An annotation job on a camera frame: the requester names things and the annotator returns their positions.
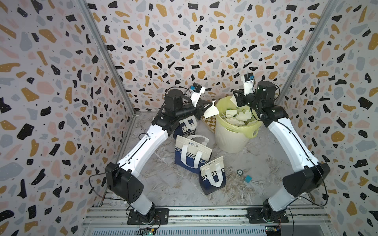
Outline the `navy white tote bag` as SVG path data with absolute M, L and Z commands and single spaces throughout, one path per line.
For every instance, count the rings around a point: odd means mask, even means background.
M 199 174 L 200 168 L 210 161 L 212 149 L 207 147 L 209 139 L 202 135 L 176 136 L 175 164 Z

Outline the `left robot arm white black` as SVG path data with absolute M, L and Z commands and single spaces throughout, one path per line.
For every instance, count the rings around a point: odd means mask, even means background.
M 138 179 L 144 165 L 179 127 L 180 121 L 191 116 L 197 120 L 209 117 L 210 108 L 214 105 L 200 98 L 205 93 L 205 87 L 195 83 L 187 90 L 190 96 L 186 96 L 178 87 L 170 88 L 151 126 L 142 134 L 137 145 L 117 163 L 108 163 L 103 172 L 108 189 L 120 201 L 131 206 L 139 223 L 149 224 L 156 220 L 156 206 L 143 194 L 144 185 Z

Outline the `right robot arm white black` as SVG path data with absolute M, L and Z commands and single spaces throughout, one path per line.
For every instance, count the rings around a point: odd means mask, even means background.
M 254 119 L 263 122 L 274 134 L 294 171 L 283 178 L 283 186 L 263 203 L 260 217 L 269 223 L 276 222 L 302 194 L 325 184 L 330 167 L 326 163 L 320 163 L 305 147 L 285 109 L 275 104 L 277 86 L 274 83 L 257 83 L 250 77 L 243 82 L 243 86 L 243 89 L 233 92 L 237 106 L 248 106 Z

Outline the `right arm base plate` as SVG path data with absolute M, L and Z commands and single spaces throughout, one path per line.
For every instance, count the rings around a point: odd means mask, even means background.
M 275 212 L 267 206 L 247 208 L 246 217 L 248 218 L 250 224 L 278 224 L 289 222 L 285 210 Z

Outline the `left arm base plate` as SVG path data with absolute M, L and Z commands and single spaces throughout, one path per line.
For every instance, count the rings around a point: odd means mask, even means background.
M 169 217 L 168 208 L 152 208 L 146 215 L 142 215 L 136 210 L 129 212 L 128 225 L 167 225 Z

